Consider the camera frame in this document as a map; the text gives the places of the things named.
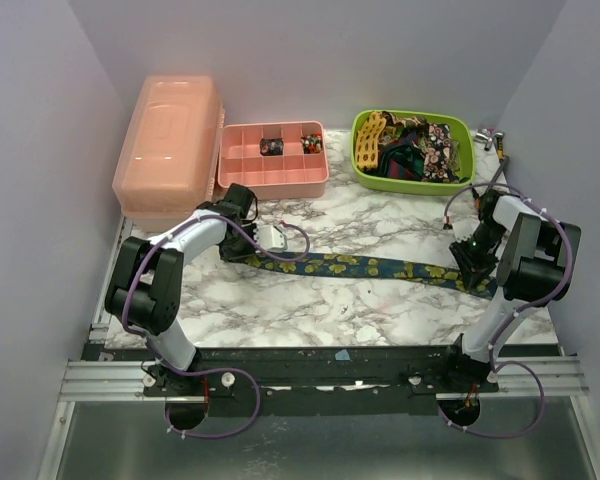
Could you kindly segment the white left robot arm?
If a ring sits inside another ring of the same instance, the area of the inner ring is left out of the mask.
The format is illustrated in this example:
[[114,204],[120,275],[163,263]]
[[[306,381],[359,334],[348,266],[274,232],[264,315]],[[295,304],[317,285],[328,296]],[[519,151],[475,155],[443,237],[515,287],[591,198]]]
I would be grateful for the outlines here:
[[120,247],[104,308],[126,332],[146,340],[169,368],[168,384],[181,395],[194,393],[202,380],[200,354],[176,320],[184,267],[212,247],[224,261],[255,253],[255,220],[248,215],[256,208],[255,194],[232,184],[222,199],[199,205],[170,230],[151,240],[131,236]]

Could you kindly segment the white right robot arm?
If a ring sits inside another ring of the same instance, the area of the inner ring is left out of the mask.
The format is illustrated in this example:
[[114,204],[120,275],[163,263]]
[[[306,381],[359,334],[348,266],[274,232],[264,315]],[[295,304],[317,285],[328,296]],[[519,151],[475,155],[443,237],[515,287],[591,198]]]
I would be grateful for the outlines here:
[[559,222],[530,199],[490,189],[478,210],[479,224],[450,245],[462,285],[475,290],[496,274],[496,290],[476,324],[447,349],[440,379],[460,392],[485,383],[513,332],[536,310],[567,293],[581,228]]

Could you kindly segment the navy tie with yellow flowers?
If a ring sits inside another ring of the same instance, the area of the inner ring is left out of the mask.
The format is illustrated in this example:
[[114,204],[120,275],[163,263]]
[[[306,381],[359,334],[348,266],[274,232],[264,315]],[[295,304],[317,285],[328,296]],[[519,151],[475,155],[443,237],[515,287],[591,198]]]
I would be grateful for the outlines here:
[[457,269],[380,257],[309,253],[301,261],[281,262],[256,253],[238,260],[238,263],[290,275],[404,280],[459,291],[483,299],[491,299],[497,290],[497,283],[493,278],[485,278],[476,286],[465,287]]

